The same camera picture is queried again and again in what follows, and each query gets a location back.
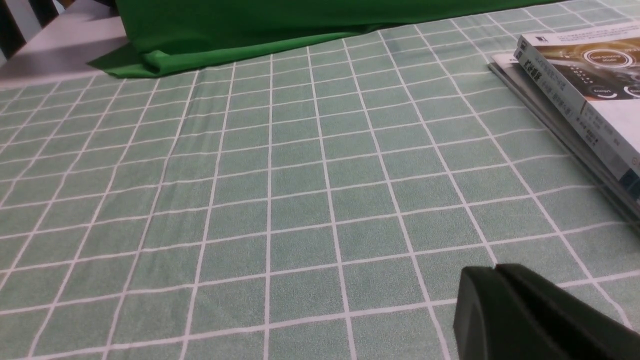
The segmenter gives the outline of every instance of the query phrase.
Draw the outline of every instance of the stack of books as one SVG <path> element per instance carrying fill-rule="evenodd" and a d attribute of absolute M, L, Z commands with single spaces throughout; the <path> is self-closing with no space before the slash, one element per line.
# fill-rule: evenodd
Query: stack of books
<path fill-rule="evenodd" d="M 524 34 L 489 68 L 640 216 L 640 22 Z"/>

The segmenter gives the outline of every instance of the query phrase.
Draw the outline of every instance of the green fabric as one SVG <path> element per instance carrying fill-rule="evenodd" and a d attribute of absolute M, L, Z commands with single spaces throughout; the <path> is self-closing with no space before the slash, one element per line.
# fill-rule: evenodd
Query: green fabric
<path fill-rule="evenodd" d="M 557 0 L 118 0 L 126 45 L 90 63 L 154 78 L 413 24 Z"/>

